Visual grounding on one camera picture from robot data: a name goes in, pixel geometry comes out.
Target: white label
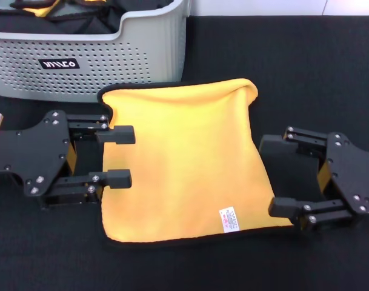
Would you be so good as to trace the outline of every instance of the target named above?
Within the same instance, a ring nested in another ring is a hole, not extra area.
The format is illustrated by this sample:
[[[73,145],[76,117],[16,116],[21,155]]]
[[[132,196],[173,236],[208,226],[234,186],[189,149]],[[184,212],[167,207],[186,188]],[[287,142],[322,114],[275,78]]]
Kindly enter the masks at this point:
[[[234,207],[225,208],[219,211],[223,224],[223,230],[227,232],[239,231],[237,216],[235,215]]]

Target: black fabric in basket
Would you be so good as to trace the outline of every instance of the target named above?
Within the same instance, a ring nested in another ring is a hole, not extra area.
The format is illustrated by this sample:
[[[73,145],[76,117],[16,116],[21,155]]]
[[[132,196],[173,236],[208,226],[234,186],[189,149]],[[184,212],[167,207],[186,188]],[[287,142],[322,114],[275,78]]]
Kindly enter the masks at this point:
[[[100,35],[116,33],[126,12],[163,8],[173,0],[61,0],[46,17],[18,9],[24,7],[16,6],[15,2],[12,6],[17,9],[12,9],[8,0],[5,2],[8,9],[0,7],[0,32]]]

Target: basket logo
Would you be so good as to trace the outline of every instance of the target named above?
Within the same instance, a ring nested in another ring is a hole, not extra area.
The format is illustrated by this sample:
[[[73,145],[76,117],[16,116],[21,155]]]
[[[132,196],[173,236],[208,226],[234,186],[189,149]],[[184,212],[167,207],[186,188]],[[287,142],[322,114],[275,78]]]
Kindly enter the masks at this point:
[[[44,70],[69,70],[80,68],[76,59],[40,59],[39,62]]]

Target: black mount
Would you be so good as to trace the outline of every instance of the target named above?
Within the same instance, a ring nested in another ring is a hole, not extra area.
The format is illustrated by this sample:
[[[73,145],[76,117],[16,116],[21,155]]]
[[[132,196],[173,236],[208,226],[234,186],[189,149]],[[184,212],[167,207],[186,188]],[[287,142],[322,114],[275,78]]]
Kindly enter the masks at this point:
[[[130,188],[129,170],[73,176],[75,141],[86,140],[136,142],[132,126],[110,129],[105,115],[66,115],[55,110],[30,129],[0,131],[0,175],[11,175],[22,184],[24,195],[35,197],[42,208],[97,202],[105,186]]]
[[[316,133],[288,127],[283,136],[264,135],[261,154],[298,153],[319,160],[317,181],[327,201],[273,198],[269,214],[299,223],[302,229],[349,226],[369,214],[369,152],[343,133]]]

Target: black table surface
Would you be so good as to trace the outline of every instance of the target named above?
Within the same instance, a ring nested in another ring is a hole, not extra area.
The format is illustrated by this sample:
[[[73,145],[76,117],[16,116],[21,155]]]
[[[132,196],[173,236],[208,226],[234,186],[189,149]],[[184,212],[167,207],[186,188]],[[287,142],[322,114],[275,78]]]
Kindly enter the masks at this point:
[[[369,17],[190,18],[187,39],[183,81],[248,78],[257,85],[259,97],[249,108],[257,146],[263,134],[293,125],[343,132],[369,150]],[[55,108],[105,112],[97,104],[0,97],[2,129],[33,126]],[[94,149],[81,146],[79,173],[101,168],[100,157],[89,155]],[[300,190],[310,189],[312,171],[281,162],[276,168],[274,188],[315,199]],[[369,288],[369,219],[356,229],[317,235],[257,232],[118,249],[103,243],[98,218],[98,205],[42,212],[16,189],[0,187],[0,290]]]

